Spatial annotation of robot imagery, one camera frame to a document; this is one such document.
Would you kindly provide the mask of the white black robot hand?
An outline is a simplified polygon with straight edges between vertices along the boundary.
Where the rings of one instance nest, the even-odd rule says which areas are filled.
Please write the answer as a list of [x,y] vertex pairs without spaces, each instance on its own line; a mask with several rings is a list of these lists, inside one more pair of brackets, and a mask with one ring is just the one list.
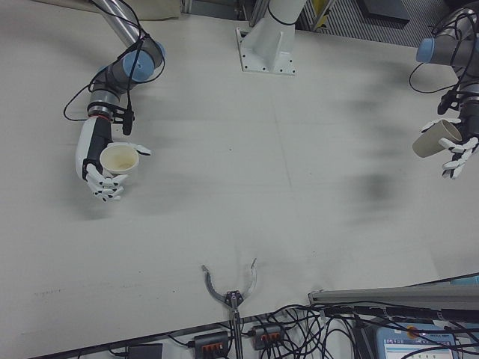
[[82,125],[79,140],[76,146],[75,166],[79,179],[89,187],[91,193],[103,202],[120,200],[124,190],[123,184],[129,175],[113,174],[106,170],[100,161],[104,150],[128,148],[135,157],[151,156],[152,151],[147,147],[124,141],[112,140],[112,127],[103,116],[89,117]]
[[442,165],[442,176],[455,180],[463,172],[466,162],[478,152],[478,116],[431,120],[421,128],[421,133],[428,132],[442,120],[451,124],[461,135],[461,140],[458,143],[447,138],[438,140],[439,146],[452,155],[451,160]]

